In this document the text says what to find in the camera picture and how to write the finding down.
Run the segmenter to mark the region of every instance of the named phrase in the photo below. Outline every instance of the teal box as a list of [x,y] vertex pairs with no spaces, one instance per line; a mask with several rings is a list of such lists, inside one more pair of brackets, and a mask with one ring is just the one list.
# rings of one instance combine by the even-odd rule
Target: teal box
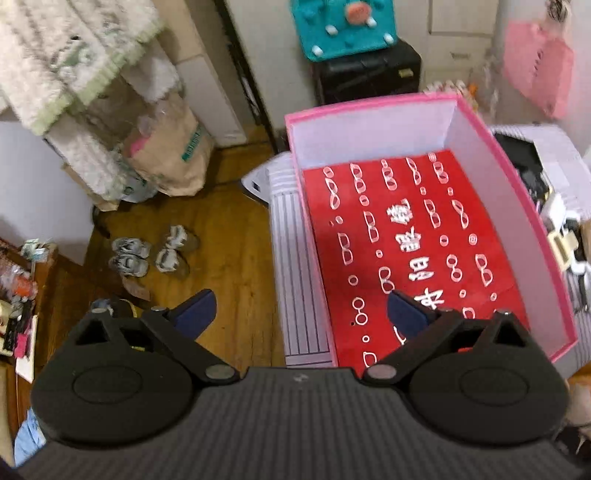
[[371,16],[362,25],[347,21],[348,0],[292,0],[302,50],[311,61],[387,48],[398,41],[392,0],[366,0]]

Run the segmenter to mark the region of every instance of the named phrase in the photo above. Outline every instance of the black round disc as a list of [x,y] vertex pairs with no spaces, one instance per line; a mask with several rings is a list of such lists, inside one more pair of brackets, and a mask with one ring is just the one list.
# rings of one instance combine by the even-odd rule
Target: black round disc
[[52,438],[84,445],[136,442],[172,425],[189,406],[191,378],[173,360],[128,348],[104,355],[90,345],[52,359],[31,404]]
[[418,414],[442,433],[489,445],[539,439],[560,424],[568,395],[544,358],[528,348],[443,355],[421,366],[409,385]]

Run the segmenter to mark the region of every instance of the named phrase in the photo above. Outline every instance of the paper bag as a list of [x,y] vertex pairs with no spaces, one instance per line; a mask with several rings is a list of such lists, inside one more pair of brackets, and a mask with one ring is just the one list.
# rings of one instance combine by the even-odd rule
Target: paper bag
[[213,140],[177,93],[160,102],[158,110],[140,149],[131,148],[144,140],[138,131],[126,140],[129,163],[166,195],[195,195],[205,184]]

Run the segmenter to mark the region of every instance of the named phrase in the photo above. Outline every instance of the drawer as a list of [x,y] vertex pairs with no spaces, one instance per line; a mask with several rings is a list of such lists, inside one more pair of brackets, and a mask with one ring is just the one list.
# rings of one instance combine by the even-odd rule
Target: drawer
[[431,0],[431,32],[495,32],[498,0]]
[[465,70],[482,64],[490,38],[429,35],[426,69]]
[[421,89],[424,89],[427,85],[433,82],[445,83],[446,80],[456,82],[462,80],[465,84],[468,84],[472,69],[463,70],[430,70],[425,69],[423,76],[421,77]]

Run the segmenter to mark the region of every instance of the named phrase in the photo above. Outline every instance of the blue cloth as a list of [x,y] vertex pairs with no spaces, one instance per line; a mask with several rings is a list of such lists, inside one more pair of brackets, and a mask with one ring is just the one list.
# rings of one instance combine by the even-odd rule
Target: blue cloth
[[20,467],[29,460],[37,450],[46,443],[45,436],[39,428],[37,416],[32,408],[27,412],[27,419],[22,422],[18,429],[17,438],[14,440],[14,463]]

